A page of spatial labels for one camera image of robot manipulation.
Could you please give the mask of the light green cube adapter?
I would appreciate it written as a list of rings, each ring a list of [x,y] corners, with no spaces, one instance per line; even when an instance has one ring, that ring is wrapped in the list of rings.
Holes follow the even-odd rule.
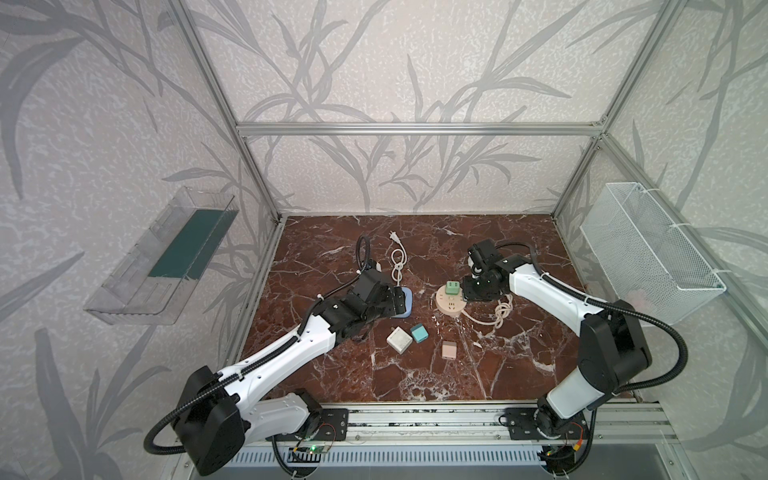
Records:
[[[444,286],[446,295],[457,296],[461,293],[461,283],[459,281],[447,281]]]

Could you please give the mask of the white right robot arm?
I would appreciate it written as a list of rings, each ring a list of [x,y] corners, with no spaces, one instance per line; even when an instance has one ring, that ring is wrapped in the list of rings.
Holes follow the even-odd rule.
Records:
[[[461,280],[461,293],[468,303],[519,297],[575,339],[571,371],[537,400],[531,414],[537,434],[556,439],[585,411],[612,399],[650,367],[650,347],[630,304],[603,305],[546,273],[533,252],[505,255],[502,246],[484,240],[469,247],[470,274]]]

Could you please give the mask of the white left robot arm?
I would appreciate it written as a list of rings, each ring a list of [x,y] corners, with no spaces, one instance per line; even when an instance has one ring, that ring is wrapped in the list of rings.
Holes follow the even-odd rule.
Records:
[[[307,393],[270,400],[268,393],[315,358],[380,319],[412,310],[412,293],[377,269],[319,296],[299,325],[246,359],[214,372],[194,371],[170,425],[201,476],[221,469],[249,441],[305,429],[319,404]]]

